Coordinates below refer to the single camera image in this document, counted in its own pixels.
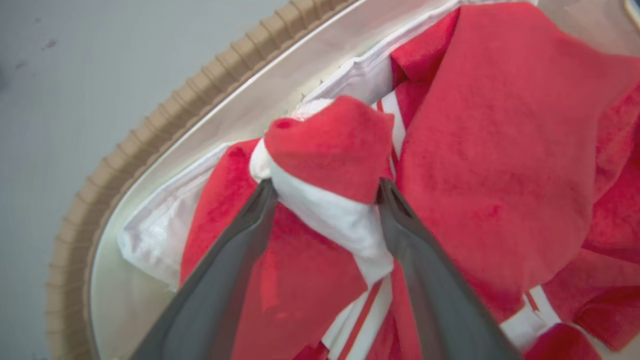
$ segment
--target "tan ribbed edge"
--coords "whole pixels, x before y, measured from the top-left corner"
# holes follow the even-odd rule
[[[55,239],[46,307],[53,359],[98,358],[89,308],[95,249],[113,210],[137,178],[257,71],[354,2],[293,0],[276,10],[187,79],[102,160],[76,194]]]

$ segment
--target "red stripe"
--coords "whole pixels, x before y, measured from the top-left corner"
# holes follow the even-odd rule
[[[529,305],[531,305],[531,308],[533,309],[533,311],[540,311],[540,309],[538,309],[538,305],[536,304],[536,301],[533,300],[533,296],[531,295],[530,292],[526,292],[524,293],[524,296],[527,297],[527,300],[529,301]]]
[[[360,315],[358,315],[358,320],[356,320],[356,324],[354,324],[353,330],[351,330],[351,334],[349,334],[349,338],[344,344],[344,348],[342,348],[342,352],[340,353],[338,360],[345,360],[347,358],[347,355],[349,355],[349,352],[351,351],[353,344],[356,342],[356,338],[358,337],[360,330],[362,330],[364,320],[366,320],[367,316],[369,316],[369,312],[371,311],[371,307],[373,306],[373,301],[376,300],[376,296],[380,291],[381,285],[382,280],[376,282],[373,288],[371,288],[371,292],[367,297],[367,301],[364,303],[364,307],[362,308]]]

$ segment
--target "crumpled fabric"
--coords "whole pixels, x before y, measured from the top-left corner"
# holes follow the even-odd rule
[[[522,3],[463,6],[391,57],[406,127],[396,184],[496,321],[518,313],[523,295],[542,284],[562,320],[622,347],[640,325],[640,211],[626,200],[640,183],[632,156],[640,61],[598,53]],[[371,111],[338,98],[305,122],[275,121],[264,145],[295,178],[372,204],[378,179],[392,176],[392,128]],[[248,167],[257,142],[230,148],[212,173],[183,281],[255,189]],[[616,223],[628,225],[608,225]],[[585,251],[598,256],[583,260]],[[398,264],[390,276],[393,300],[367,358],[420,358]],[[566,293],[554,291],[572,280]],[[324,356],[322,335],[366,289],[353,253],[279,204],[234,358]],[[553,343],[546,340],[534,347]]]

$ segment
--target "gray surface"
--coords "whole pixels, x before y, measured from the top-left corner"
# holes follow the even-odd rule
[[[0,0],[0,354],[48,359],[52,239],[100,159],[286,0]]]

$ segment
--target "red velvet fabric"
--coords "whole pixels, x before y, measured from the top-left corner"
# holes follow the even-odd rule
[[[393,119],[360,101],[339,97],[304,122],[275,121],[264,145],[273,161],[294,177],[370,204],[389,167]]]
[[[397,185],[496,321],[546,283],[561,318],[623,346],[640,326],[640,61],[596,52],[529,4],[503,3],[450,13],[395,50],[392,63],[408,126]],[[265,143],[290,174],[372,202],[390,156],[390,121],[364,107],[339,99],[307,122],[276,121]],[[212,173],[183,280],[255,188],[253,146],[231,148]],[[372,359],[420,357],[401,271],[392,273],[394,299]],[[363,291],[350,254],[279,206],[234,358],[293,358]],[[560,351],[558,341],[582,346],[559,328],[538,354]]]
[[[391,56],[398,88],[428,84],[417,90],[428,86],[407,129],[398,187],[497,321],[586,238],[619,258],[637,254],[640,211],[627,199],[640,183],[629,165],[638,59],[598,53],[523,3],[463,6]],[[597,200],[609,213],[596,204],[605,221],[592,225]],[[636,268],[621,271],[601,286],[640,279]],[[567,301],[584,305],[572,297],[577,287]],[[625,339],[639,328],[627,324]]]
[[[526,360],[600,360],[587,338],[565,323],[553,326],[540,336],[525,354]]]

